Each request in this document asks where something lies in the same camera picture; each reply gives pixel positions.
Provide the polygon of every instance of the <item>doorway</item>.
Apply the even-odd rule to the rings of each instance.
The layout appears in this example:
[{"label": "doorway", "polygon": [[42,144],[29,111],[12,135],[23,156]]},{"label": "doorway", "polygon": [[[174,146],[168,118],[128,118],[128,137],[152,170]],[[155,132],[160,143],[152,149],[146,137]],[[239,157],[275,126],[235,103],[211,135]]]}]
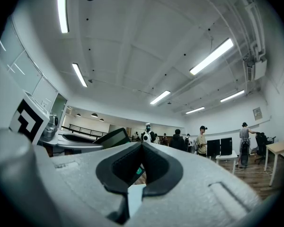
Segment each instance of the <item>doorway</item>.
[{"label": "doorway", "polygon": [[58,96],[56,97],[56,100],[53,103],[51,114],[57,115],[59,123],[60,123],[61,116],[65,108],[66,102],[67,102],[66,98],[63,97],[60,93],[58,93]]}]

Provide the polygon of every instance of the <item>computer monitor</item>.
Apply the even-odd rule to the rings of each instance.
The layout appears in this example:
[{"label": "computer monitor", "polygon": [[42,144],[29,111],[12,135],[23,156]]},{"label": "computer monitor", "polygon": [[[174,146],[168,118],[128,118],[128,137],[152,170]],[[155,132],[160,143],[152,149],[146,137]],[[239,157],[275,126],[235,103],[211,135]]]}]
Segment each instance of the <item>computer monitor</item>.
[{"label": "computer monitor", "polygon": [[221,139],[221,156],[232,154],[232,138]]},{"label": "computer monitor", "polygon": [[220,154],[220,140],[207,141],[207,156],[213,157]]}]

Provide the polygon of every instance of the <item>table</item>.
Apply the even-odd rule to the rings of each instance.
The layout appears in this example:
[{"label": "table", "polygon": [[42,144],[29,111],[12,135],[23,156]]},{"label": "table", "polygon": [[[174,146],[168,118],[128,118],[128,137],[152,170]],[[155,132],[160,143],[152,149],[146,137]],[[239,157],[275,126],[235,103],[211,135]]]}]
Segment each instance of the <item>table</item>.
[{"label": "table", "polygon": [[266,168],[267,168],[268,150],[273,152],[274,155],[275,155],[273,174],[271,176],[270,183],[269,183],[269,186],[271,186],[273,184],[273,180],[274,180],[274,177],[275,177],[275,170],[276,170],[276,164],[277,164],[277,160],[278,160],[278,155],[284,153],[284,140],[280,141],[280,142],[277,142],[277,143],[274,143],[274,144],[271,144],[271,145],[266,145],[266,158],[265,158],[264,171],[266,171]]},{"label": "table", "polygon": [[219,164],[219,160],[233,160],[232,174],[235,174],[237,153],[232,150],[231,155],[228,156],[216,156],[216,163]]}]

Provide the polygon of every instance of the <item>white shirt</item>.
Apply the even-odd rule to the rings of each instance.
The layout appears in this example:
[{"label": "white shirt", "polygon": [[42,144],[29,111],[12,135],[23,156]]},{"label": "white shirt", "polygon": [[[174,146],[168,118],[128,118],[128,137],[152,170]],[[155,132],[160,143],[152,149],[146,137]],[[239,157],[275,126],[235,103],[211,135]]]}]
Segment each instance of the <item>white shirt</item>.
[{"label": "white shirt", "polygon": [[159,136],[156,137],[156,139],[153,141],[155,144],[159,144],[160,138]]}]

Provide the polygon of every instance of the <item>railing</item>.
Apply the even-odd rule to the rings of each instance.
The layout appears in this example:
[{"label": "railing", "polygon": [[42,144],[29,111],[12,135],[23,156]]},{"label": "railing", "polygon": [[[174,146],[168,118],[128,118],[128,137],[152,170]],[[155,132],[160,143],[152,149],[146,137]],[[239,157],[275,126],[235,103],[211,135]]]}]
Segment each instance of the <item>railing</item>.
[{"label": "railing", "polygon": [[82,127],[79,127],[79,126],[73,125],[73,124],[70,124],[69,128],[64,127],[64,126],[61,126],[61,128],[67,129],[67,130],[71,131],[72,133],[76,132],[76,133],[79,133],[79,134],[85,134],[85,135],[93,136],[93,137],[96,137],[96,139],[107,134],[105,132],[94,131],[94,130],[82,128]]}]

